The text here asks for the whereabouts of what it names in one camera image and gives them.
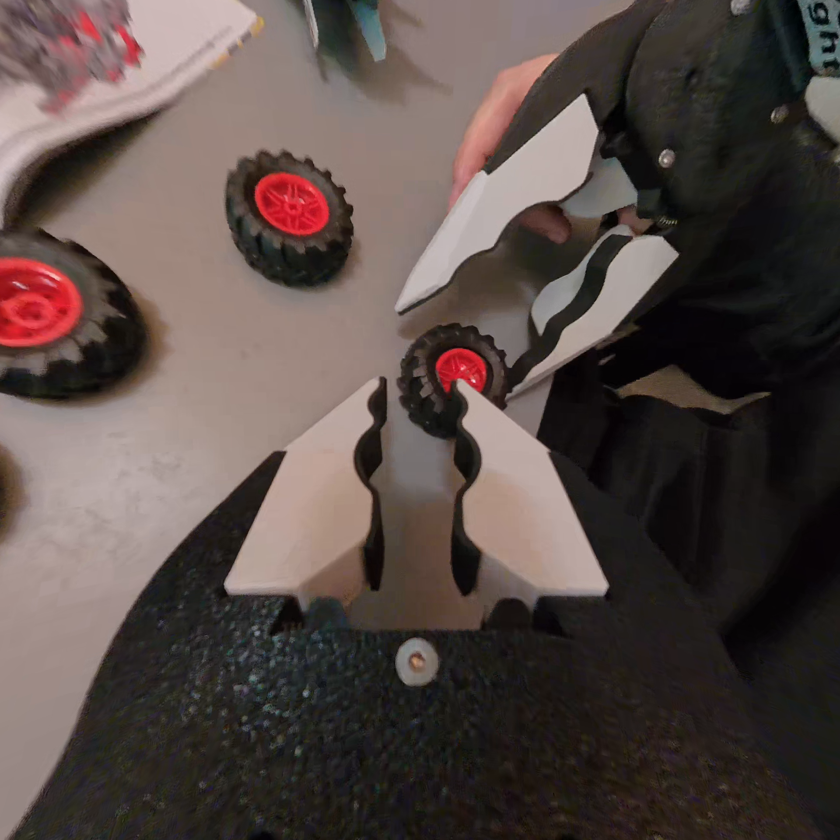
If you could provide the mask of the open instruction booklet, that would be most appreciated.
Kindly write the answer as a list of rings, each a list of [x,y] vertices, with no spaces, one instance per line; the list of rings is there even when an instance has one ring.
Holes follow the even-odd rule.
[[[258,32],[236,1],[1,2],[1,218],[44,163],[166,108]]]

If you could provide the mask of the grey desk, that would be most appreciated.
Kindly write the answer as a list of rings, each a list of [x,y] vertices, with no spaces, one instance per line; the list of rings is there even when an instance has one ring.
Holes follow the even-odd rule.
[[[132,291],[150,354],[119,389],[59,405],[5,397],[2,838],[51,775],[128,611],[184,538],[263,460],[362,384],[388,379],[381,589],[373,630],[473,629],[450,575],[451,445],[412,425],[395,379],[439,322],[474,323],[519,355],[532,296],[568,270],[508,233],[446,293],[394,305],[442,221],[452,165],[497,74],[558,53],[628,2],[384,2],[387,58],[318,58],[297,2],[247,2],[256,37],[151,121],[59,158],[30,218],[86,246]],[[264,280],[224,215],[240,156],[286,149],[331,171],[353,205],[350,259],[315,290]]]

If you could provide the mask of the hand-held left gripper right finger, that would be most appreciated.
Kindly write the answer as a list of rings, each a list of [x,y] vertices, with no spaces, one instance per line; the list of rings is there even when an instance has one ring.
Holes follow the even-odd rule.
[[[550,451],[465,381],[459,406],[451,569],[482,610],[504,600],[604,597],[608,582]]]

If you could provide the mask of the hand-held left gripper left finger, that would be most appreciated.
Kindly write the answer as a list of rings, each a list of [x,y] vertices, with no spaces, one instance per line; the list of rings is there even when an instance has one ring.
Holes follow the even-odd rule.
[[[319,598],[350,606],[382,584],[386,378],[375,377],[281,452],[280,466],[227,574],[228,595],[278,595],[303,612]]]

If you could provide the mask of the toy vehicle chassis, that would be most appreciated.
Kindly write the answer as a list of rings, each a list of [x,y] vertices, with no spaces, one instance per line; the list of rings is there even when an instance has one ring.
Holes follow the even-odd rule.
[[[383,62],[387,45],[379,1],[301,1],[312,47],[343,56],[356,37],[376,63]]]

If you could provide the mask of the person's right forearm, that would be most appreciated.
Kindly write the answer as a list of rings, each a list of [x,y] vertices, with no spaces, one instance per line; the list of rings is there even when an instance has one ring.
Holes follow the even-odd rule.
[[[838,165],[776,166],[685,284],[611,348],[617,389],[670,365],[733,400],[771,392],[838,356]]]

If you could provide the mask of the person's right hand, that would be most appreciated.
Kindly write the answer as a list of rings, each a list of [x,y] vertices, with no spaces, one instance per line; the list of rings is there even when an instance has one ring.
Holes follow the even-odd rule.
[[[502,70],[473,115],[455,157],[451,209],[474,175],[496,150],[501,137],[532,85],[558,54],[545,54]],[[562,245],[571,236],[571,223],[556,206],[536,206],[520,216],[520,225]]]

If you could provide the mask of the person's black clothing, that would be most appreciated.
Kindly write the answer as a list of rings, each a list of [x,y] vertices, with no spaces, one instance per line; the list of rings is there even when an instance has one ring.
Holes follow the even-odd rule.
[[[538,437],[695,590],[771,757],[838,838],[838,354],[730,414],[615,395],[586,354],[553,376]]]

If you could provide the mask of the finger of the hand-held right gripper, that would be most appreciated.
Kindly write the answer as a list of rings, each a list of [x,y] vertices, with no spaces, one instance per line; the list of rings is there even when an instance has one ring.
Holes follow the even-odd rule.
[[[533,339],[511,367],[510,396],[612,336],[677,258],[663,236],[634,235],[626,225],[605,232],[577,267],[535,298]]]
[[[543,204],[595,218],[637,203],[622,163],[601,152],[602,130],[580,94],[493,171],[479,171],[449,210],[395,304],[403,315],[435,297],[469,259],[491,251],[509,223]]]

